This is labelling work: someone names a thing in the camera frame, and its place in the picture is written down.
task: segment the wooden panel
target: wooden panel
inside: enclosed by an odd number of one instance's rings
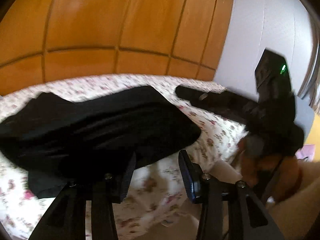
[[[0,95],[42,83],[41,56],[25,58],[0,68]]]
[[[114,50],[104,49],[49,53],[45,57],[46,82],[80,76],[110,74],[113,72],[114,54]]]
[[[122,47],[169,53],[184,0],[132,0]]]
[[[200,62],[216,0],[187,0],[173,54]]]
[[[47,49],[115,46],[128,0],[55,0]]]
[[[165,75],[169,58],[148,53],[120,51],[117,73]]]
[[[215,73],[216,71],[214,69],[200,66],[197,79],[203,81],[212,81]]]
[[[42,50],[51,0],[15,0],[0,22],[0,64]]]
[[[180,59],[171,59],[168,75],[185,78],[196,78],[198,65]]]
[[[229,27],[233,0],[217,0],[202,63],[217,68]]]

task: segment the black cloth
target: black cloth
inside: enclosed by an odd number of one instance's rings
[[[79,103],[42,93],[0,124],[0,150],[29,171],[30,188],[49,197],[44,189],[61,185],[54,178],[92,181],[121,174],[133,152],[140,168],[191,145],[200,133],[150,86]]]

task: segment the green led light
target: green led light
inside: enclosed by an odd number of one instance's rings
[[[285,65],[283,65],[280,74],[282,74],[285,71]]]

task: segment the white wall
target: white wall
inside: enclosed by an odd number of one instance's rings
[[[285,56],[299,91],[310,64],[313,33],[299,0],[234,0],[214,81],[256,97],[254,70],[265,48]]]

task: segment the bed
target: bed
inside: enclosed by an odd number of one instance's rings
[[[223,159],[231,162],[244,126],[190,106],[175,96],[176,86],[184,84],[204,91],[223,91],[214,82],[170,76],[136,74],[101,75],[74,78],[31,86],[0,97],[0,121],[18,112],[41,91],[53,92],[70,101],[84,101],[140,85],[151,85],[176,105],[202,130],[199,139],[186,150],[193,162],[209,171]],[[54,198],[37,199],[28,189],[28,173],[0,154],[0,221],[10,236],[28,239]],[[143,235],[152,225],[179,211],[187,199],[177,153],[135,170],[128,195],[121,204],[113,204],[120,240]],[[86,238],[91,239],[90,202],[86,207]]]

